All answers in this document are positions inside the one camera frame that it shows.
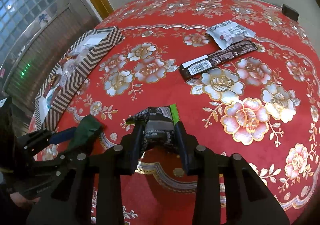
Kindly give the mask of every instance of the white snack package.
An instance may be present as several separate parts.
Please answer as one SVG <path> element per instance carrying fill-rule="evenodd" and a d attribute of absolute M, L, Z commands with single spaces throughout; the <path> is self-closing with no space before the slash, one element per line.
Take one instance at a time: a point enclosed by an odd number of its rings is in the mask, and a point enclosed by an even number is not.
<path fill-rule="evenodd" d="M 206 33 L 213 37 L 221 49 L 226 49 L 231 44 L 244 40 L 247 37 L 253 38 L 256 34 L 252 30 L 231 20 L 210 27 Z"/>

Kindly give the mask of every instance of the metal bolt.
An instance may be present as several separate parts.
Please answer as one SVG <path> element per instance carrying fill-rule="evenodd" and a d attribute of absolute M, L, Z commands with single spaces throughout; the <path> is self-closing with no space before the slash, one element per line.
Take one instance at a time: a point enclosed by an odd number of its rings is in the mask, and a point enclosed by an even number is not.
<path fill-rule="evenodd" d="M 85 153 L 80 153 L 78 156 L 77 156 L 77 159 L 78 160 L 84 160 L 87 156 L 85 155 Z"/>
<path fill-rule="evenodd" d="M 196 147 L 196 149 L 198 150 L 198 151 L 205 151 L 205 146 L 203 146 L 203 145 L 197 145 L 197 147 Z"/>
<path fill-rule="evenodd" d="M 241 160 L 242 156 L 238 153 L 235 153 L 232 155 L 232 157 L 235 159 L 235 160 Z"/>
<path fill-rule="evenodd" d="M 122 145 L 115 145 L 115 146 L 113 147 L 113 150 L 114 150 L 114 151 L 121 151 L 121 150 L 123 150 L 123 146 L 122 146 Z"/>

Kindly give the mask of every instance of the table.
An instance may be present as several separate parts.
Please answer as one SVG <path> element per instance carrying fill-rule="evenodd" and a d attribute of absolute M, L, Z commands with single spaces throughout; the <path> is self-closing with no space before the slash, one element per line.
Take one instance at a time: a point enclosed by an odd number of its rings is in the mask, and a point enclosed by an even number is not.
<path fill-rule="evenodd" d="M 258 50 L 184 82 L 178 67 L 218 50 L 204 33 L 225 20 L 255 31 Z M 88 76 L 57 131 L 92 114 L 106 125 L 93 152 L 102 153 L 132 131 L 125 119 L 148 106 L 176 103 L 187 132 L 215 153 L 240 153 L 293 222 L 320 170 L 320 64 L 304 30 L 257 0 L 139 0 L 97 28 L 108 26 L 121 28 L 125 39 Z M 50 146 L 37 157 L 52 159 L 65 147 Z M 121 181 L 126 225 L 191 224 L 196 177 L 184 174 L 178 155 L 148 151 L 135 175 Z M 97 190 L 96 184 L 92 222 Z M 220 191 L 223 223 L 223 178 Z"/>

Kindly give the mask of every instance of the striped tray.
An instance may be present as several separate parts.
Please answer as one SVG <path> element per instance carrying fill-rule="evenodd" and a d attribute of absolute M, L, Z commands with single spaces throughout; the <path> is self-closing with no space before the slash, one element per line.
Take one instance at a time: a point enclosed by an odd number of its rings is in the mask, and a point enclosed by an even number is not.
<path fill-rule="evenodd" d="M 60 68 L 60 64 L 57 63 L 48 75 L 45 82 L 42 84 L 41 89 L 39 90 L 36 99 L 35 99 L 35 117 L 36 117 L 36 129 L 39 130 L 46 128 L 47 130 L 54 131 L 60 116 L 63 114 L 67 108 L 69 102 L 78 91 L 82 83 L 85 81 L 90 72 L 95 68 L 95 66 L 100 62 L 100 60 L 123 38 L 121 31 L 117 27 L 93 29 L 85 32 L 71 47 L 72 51 L 75 49 L 88 35 L 98 34 L 108 32 L 108 35 L 105 39 L 102 39 L 101 42 L 91 49 L 90 53 L 86 58 L 78 65 L 78 67 L 73 71 L 70 78 L 61 88 L 57 96 L 55 97 L 47 116 L 44 119 L 44 122 L 41 122 L 40 118 L 40 108 L 39 108 L 39 99 L 43 95 L 45 88 L 47 87 L 49 80 Z"/>

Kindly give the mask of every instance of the white label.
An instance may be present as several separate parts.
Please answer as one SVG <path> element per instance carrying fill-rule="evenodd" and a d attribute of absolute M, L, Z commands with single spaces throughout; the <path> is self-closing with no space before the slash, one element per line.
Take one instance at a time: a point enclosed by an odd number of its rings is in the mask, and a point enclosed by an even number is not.
<path fill-rule="evenodd" d="M 195 62 L 198 62 L 198 61 L 201 61 L 202 59 L 205 59 L 205 58 L 208 58 L 208 56 L 207 56 L 207 55 L 204 55 L 204 56 L 198 57 L 198 58 L 196 58 L 196 59 L 190 60 L 190 61 L 188 61 L 188 62 L 183 63 L 182 66 L 183 66 L 184 68 L 186 68 L 186 67 L 190 66 L 191 64 L 193 64 L 193 63 L 195 63 Z"/>
<path fill-rule="evenodd" d="M 203 62 L 200 62 L 198 64 L 193 65 L 192 67 L 190 67 L 188 69 L 188 71 L 190 72 L 191 75 L 194 75 L 194 74 L 199 73 L 203 70 L 206 70 L 210 67 L 211 67 L 211 64 L 210 64 L 209 60 L 205 60 Z"/>
<path fill-rule="evenodd" d="M 167 118 L 172 120 L 171 112 L 170 112 L 170 109 L 168 107 L 159 107 L 159 108 L 162 111 L 162 115 L 164 117 L 167 117 Z"/>

